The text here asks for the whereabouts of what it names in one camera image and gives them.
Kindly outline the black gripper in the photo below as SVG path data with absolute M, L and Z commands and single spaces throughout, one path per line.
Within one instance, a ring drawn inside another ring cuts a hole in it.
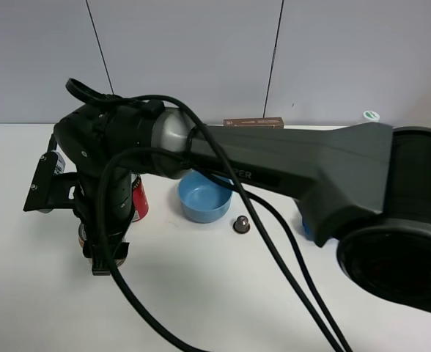
M 107 230 L 121 232 L 125 224 L 129 224 L 131 215 L 131 173 L 125 170 L 114 170 L 108 182 L 105 198 L 105 217 Z M 97 199 L 100 180 L 83 173 L 78 173 L 78 185 L 75 187 L 73 197 L 75 207 L 74 215 L 81 220 L 86 227 L 89 225 L 94 233 L 95 226 L 95 200 Z M 109 257 L 114 261 L 126 260 L 129 251 L 129 243 L 123 240 L 111 240 L 107 243 Z M 82 248 L 83 256 L 91 264 L 94 276 L 109 276 L 110 269 L 100 244 L 85 241 Z

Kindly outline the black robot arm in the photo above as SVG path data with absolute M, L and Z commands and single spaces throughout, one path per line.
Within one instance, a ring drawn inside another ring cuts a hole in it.
M 83 179 L 124 168 L 171 179 L 199 166 L 296 201 L 317 246 L 335 238 L 344 273 L 374 296 L 431 313 L 431 129 L 366 123 L 329 131 L 198 126 L 159 100 L 82 106 L 54 136 Z

